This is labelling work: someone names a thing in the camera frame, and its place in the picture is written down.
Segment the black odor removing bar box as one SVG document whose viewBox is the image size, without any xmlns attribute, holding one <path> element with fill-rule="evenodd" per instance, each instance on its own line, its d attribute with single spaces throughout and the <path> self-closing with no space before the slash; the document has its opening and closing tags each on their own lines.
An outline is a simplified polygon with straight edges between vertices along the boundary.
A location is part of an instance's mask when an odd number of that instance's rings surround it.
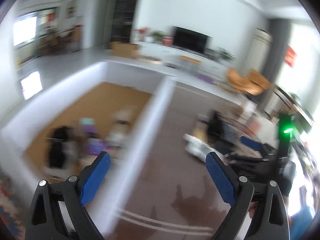
<svg viewBox="0 0 320 240">
<path fill-rule="evenodd" d="M 213 149 L 223 155 L 240 153 L 240 136 L 236 128 L 224 121 L 218 111 L 212 111 L 209 115 L 207 137 Z"/>
</svg>

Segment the white tube with hair tie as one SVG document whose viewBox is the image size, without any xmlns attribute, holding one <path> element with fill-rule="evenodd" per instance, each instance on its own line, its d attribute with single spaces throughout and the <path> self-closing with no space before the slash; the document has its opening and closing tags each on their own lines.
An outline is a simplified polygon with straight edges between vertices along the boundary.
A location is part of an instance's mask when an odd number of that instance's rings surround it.
<svg viewBox="0 0 320 240">
<path fill-rule="evenodd" d="M 204 141 L 197 139 L 196 137 L 185 134 L 183 139 L 187 142 L 185 150 L 192 156 L 196 157 L 202 162 L 206 162 L 206 156 L 208 153 L 213 152 L 213 148 L 211 148 Z"/>
</svg>

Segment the clear plastic cartoon box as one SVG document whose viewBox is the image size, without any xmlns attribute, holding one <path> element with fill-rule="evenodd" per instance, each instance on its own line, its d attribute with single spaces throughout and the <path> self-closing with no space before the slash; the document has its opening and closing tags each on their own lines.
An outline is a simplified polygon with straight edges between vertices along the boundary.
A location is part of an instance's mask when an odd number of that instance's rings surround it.
<svg viewBox="0 0 320 240">
<path fill-rule="evenodd" d="M 108 143 L 101 138 L 93 118 L 81 118 L 79 120 L 81 136 L 84 139 L 85 153 L 98 156 L 100 152 L 108 152 Z"/>
</svg>

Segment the rhinestone hair claw clip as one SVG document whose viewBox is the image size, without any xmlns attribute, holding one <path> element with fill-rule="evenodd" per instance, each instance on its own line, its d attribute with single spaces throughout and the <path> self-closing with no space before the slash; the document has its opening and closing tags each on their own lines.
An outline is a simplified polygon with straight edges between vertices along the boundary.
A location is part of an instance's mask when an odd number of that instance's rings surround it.
<svg viewBox="0 0 320 240">
<path fill-rule="evenodd" d="M 60 126 L 52 130 L 48 151 L 48 166 L 62 169 L 67 161 L 67 153 L 64 147 L 73 140 L 73 129 L 69 126 Z"/>
</svg>

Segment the bag of cotton swabs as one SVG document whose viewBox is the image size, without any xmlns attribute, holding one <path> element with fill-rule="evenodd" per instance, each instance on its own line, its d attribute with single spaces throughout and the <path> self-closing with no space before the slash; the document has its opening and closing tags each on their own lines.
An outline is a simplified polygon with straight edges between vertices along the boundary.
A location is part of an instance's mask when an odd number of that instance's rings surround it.
<svg viewBox="0 0 320 240">
<path fill-rule="evenodd" d="M 136 109 L 135 105 L 126 105 L 112 115 L 112 126 L 105 138 L 109 148 L 122 148 L 129 134 Z"/>
</svg>

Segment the wooden dining chair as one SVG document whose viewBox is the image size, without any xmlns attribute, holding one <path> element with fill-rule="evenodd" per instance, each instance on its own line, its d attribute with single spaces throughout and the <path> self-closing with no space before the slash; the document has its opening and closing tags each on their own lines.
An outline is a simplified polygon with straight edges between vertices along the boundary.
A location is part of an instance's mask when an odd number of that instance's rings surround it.
<svg viewBox="0 0 320 240">
<path fill-rule="evenodd" d="M 302 107 L 299 98 L 293 93 L 287 93 L 278 85 L 273 85 L 271 93 L 267 96 L 263 112 L 267 117 L 276 122 L 280 113 L 292 116 L 293 124 L 299 133 L 309 133 L 313 127 L 312 115 Z"/>
</svg>

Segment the potted green plant right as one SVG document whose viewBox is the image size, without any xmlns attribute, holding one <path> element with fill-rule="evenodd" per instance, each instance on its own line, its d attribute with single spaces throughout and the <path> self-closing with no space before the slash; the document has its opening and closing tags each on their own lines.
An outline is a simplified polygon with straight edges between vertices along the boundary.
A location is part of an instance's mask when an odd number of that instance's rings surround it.
<svg viewBox="0 0 320 240">
<path fill-rule="evenodd" d="M 219 55 L 219 59 L 224 60 L 224 61 L 234 61 L 235 57 L 227 50 L 223 48 L 219 48 L 217 50 L 217 53 Z"/>
</svg>

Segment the potted green plant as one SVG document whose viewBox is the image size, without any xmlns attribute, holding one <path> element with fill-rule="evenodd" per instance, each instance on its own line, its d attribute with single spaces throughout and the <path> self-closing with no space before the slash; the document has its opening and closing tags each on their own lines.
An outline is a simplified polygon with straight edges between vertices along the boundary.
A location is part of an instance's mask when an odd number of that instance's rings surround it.
<svg viewBox="0 0 320 240">
<path fill-rule="evenodd" d="M 151 37 L 153 38 L 153 43 L 162 44 L 165 33 L 162 31 L 153 31 Z"/>
<path fill-rule="evenodd" d="M 219 48 L 217 50 L 217 53 L 219 55 L 219 59 L 224 60 L 224 61 L 234 61 L 235 57 L 227 50 L 223 48 Z"/>
</svg>

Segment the wooden bench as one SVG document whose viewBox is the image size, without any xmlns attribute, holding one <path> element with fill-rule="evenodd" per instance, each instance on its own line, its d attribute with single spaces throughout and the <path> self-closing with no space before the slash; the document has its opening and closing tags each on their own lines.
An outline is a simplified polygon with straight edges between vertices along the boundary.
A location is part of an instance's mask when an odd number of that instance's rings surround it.
<svg viewBox="0 0 320 240">
<path fill-rule="evenodd" d="M 179 59 L 184 65 L 185 70 L 187 70 L 190 74 L 197 74 L 199 68 L 202 66 L 201 61 L 188 56 L 179 56 Z"/>
</svg>

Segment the white tv cabinet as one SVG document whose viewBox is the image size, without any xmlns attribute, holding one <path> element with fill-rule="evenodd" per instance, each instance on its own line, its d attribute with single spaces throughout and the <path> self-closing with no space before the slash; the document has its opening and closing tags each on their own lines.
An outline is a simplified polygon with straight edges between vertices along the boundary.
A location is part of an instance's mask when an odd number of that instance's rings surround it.
<svg viewBox="0 0 320 240">
<path fill-rule="evenodd" d="M 204 56 L 156 43 L 136 42 L 136 44 L 139 45 L 142 55 L 160 58 L 164 63 L 173 64 L 179 70 L 210 76 L 216 80 L 226 79 L 228 68 Z"/>
</svg>

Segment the grey curtain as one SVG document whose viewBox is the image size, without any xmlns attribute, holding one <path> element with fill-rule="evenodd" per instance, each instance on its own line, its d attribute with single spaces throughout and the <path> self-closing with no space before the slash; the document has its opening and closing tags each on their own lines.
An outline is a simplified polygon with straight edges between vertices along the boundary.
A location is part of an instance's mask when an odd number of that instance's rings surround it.
<svg viewBox="0 0 320 240">
<path fill-rule="evenodd" d="M 283 64 L 291 36 L 291 21 L 287 19 L 270 20 L 269 33 L 272 36 L 272 42 L 261 73 L 268 79 L 271 85 L 269 89 L 259 96 L 258 109 L 260 111 L 267 105 L 268 98 L 273 92 L 275 81 Z"/>
</svg>

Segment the potted green plant left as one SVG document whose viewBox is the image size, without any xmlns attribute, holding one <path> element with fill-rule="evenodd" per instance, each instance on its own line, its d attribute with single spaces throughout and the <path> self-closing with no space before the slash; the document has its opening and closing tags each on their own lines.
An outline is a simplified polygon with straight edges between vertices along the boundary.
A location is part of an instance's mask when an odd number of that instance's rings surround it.
<svg viewBox="0 0 320 240">
<path fill-rule="evenodd" d="M 151 37 L 153 38 L 153 43 L 162 44 L 165 33 L 162 31 L 153 31 Z"/>
</svg>

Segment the red flower vase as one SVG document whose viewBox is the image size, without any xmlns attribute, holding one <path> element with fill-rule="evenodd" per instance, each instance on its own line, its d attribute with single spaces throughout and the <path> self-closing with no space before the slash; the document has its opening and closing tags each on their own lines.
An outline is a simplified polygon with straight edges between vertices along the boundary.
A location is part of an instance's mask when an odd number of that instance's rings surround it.
<svg viewBox="0 0 320 240">
<path fill-rule="evenodd" d="M 139 41 L 148 42 L 148 43 L 153 42 L 153 36 L 152 36 L 150 28 L 148 28 L 148 27 L 139 28 L 139 29 L 137 29 L 137 34 L 138 34 Z"/>
</svg>

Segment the red wall hanging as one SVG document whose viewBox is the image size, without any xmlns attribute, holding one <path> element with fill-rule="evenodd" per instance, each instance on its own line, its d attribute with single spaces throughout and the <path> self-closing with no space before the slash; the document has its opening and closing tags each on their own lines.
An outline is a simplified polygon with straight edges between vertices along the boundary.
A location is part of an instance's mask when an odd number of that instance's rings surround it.
<svg viewBox="0 0 320 240">
<path fill-rule="evenodd" d="M 285 57 L 284 57 L 284 61 L 291 68 L 294 65 L 296 55 L 297 53 L 292 49 L 292 47 L 288 46 Z"/>
</svg>

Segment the framed wall painting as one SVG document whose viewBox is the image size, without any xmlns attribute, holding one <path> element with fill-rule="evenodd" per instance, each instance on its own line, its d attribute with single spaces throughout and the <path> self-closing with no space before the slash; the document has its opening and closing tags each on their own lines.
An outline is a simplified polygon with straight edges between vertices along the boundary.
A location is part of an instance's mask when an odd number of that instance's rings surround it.
<svg viewBox="0 0 320 240">
<path fill-rule="evenodd" d="M 66 19 L 74 18 L 76 15 L 78 0 L 71 0 L 67 3 Z"/>
</svg>

